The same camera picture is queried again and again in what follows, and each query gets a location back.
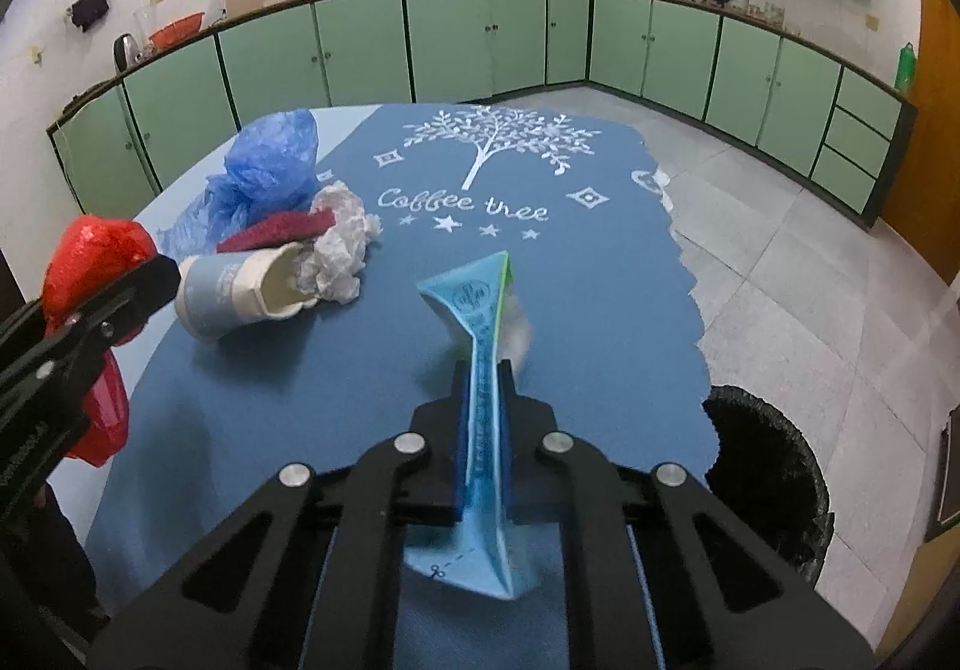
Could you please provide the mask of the light blue milk carton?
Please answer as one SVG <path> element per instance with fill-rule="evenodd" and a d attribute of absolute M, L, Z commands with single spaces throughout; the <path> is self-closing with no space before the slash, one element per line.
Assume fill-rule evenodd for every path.
<path fill-rule="evenodd" d="M 462 423 L 455 493 L 462 512 L 451 527 L 415 527 L 404 561 L 425 578 L 496 600 L 516 600 L 537 585 L 527 532 L 506 506 L 509 425 L 498 366 L 526 360 L 530 326 L 512 289 L 505 251 L 418 283 L 421 298 L 469 355 L 467 386 L 455 393 Z"/>

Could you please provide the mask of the black trash bin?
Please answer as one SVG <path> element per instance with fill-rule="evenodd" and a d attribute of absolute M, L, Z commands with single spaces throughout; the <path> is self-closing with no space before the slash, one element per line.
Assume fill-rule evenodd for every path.
<path fill-rule="evenodd" d="M 830 493 L 804 434 L 747 390 L 715 386 L 703 410 L 718 435 L 706 483 L 713 494 L 809 584 L 835 532 Z"/>

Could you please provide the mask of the green lower kitchen cabinets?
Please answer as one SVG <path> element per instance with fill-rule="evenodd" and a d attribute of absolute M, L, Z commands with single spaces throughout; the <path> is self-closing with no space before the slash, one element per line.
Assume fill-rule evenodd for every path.
<path fill-rule="evenodd" d="M 810 41 L 682 0 L 296 0 L 215 23 L 75 98 L 47 131 L 80 209 L 128 218 L 275 111 L 599 88 L 775 166 L 874 225 L 903 95 Z"/>

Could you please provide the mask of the paper coffee cup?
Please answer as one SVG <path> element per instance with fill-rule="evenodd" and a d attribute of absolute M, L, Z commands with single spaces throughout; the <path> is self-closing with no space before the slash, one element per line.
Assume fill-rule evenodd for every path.
<path fill-rule="evenodd" d="M 215 342 L 245 326 L 288 321 L 319 303 L 298 287 L 299 243 L 245 253 L 189 256 L 179 264 L 174 308 L 200 342 Z"/>

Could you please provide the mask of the blue coffee tree tablecloth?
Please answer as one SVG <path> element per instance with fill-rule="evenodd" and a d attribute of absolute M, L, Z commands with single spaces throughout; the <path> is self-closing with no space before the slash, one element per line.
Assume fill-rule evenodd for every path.
<path fill-rule="evenodd" d="M 640 134 L 565 119 L 586 145 L 555 173 L 540 149 L 477 161 L 416 137 L 434 116 L 389 104 L 322 147 L 382 223 L 356 299 L 223 337 L 163 311 L 122 348 L 130 436 L 86 539 L 109 610 L 285 464 L 334 470 L 400 431 L 457 361 L 511 360 L 524 394 L 619 464 L 715 462 L 695 280 Z"/>

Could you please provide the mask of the dark red scouring pad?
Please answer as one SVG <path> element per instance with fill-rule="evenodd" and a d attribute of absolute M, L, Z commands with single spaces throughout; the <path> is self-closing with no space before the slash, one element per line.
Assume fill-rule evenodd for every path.
<path fill-rule="evenodd" d="M 256 225 L 244 228 L 217 244 L 218 254 L 247 253 L 247 251 L 279 248 L 325 235 L 335 225 L 331 209 L 315 212 L 280 212 L 268 215 Z"/>

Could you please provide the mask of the crumpled white tissue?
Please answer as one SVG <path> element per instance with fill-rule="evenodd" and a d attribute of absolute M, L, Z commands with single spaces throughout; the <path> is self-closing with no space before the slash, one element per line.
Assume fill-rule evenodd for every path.
<path fill-rule="evenodd" d="M 296 286 L 320 301 L 348 305 L 359 296 L 359 274 L 366 266 L 368 246 L 381 236 L 381 218 L 368 214 L 363 200 L 343 181 L 316 194 L 311 215 L 320 211 L 331 212 L 334 225 L 298 257 Z"/>

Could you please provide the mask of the blue plastic bag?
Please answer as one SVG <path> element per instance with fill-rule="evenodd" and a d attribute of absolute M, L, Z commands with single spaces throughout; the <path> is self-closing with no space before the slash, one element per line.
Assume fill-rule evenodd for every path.
<path fill-rule="evenodd" d="M 270 215 L 306 212 L 319 191 L 319 129 L 304 108 L 262 116 L 242 127 L 224 155 L 224 172 L 158 233 L 172 259 L 210 254 L 225 239 Z"/>

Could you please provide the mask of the electric kettle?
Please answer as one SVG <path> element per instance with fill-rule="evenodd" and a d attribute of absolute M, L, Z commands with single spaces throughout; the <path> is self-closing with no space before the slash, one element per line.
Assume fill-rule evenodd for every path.
<path fill-rule="evenodd" d="M 142 59 L 142 50 L 132 33 L 122 33 L 114 40 L 112 59 L 114 59 L 117 74 L 130 71 L 134 65 L 139 64 Z"/>

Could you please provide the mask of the red basin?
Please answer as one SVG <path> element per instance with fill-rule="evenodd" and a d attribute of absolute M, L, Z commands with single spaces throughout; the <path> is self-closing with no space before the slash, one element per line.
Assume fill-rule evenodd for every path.
<path fill-rule="evenodd" d="M 172 46 L 176 46 L 176 44 L 190 40 L 190 38 L 195 37 L 195 35 L 200 32 L 203 25 L 203 17 L 205 17 L 203 12 L 194 12 L 194 14 L 190 14 L 190 16 L 174 20 L 174 22 L 168 23 L 163 26 L 163 28 L 160 28 L 160 30 L 156 30 L 156 32 L 149 37 L 149 43 L 153 44 L 153 49 L 155 49 L 156 53 L 161 53 L 161 51 L 171 49 Z"/>

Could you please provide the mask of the wooden door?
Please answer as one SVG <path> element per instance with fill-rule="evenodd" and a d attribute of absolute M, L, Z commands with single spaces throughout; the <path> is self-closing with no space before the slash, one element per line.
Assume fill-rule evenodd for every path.
<path fill-rule="evenodd" d="M 960 260 L 958 64 L 958 10 L 951 0 L 921 0 L 911 89 L 918 115 L 882 218 L 947 285 L 957 278 Z"/>

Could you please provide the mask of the green bottle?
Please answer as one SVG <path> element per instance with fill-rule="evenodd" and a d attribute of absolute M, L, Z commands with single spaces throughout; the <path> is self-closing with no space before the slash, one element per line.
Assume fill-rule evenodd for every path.
<path fill-rule="evenodd" d="M 897 92 L 903 95 L 910 93 L 911 87 L 913 87 L 914 72 L 916 72 L 916 49 L 911 43 L 907 43 L 898 53 L 895 83 L 893 84 Z"/>

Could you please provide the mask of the dark towel on rail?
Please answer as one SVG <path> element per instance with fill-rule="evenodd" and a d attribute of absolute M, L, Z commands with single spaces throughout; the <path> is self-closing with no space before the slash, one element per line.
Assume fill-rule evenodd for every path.
<path fill-rule="evenodd" d="M 68 8 L 68 18 L 82 33 L 88 33 L 96 23 L 107 16 L 108 0 L 76 0 Z"/>

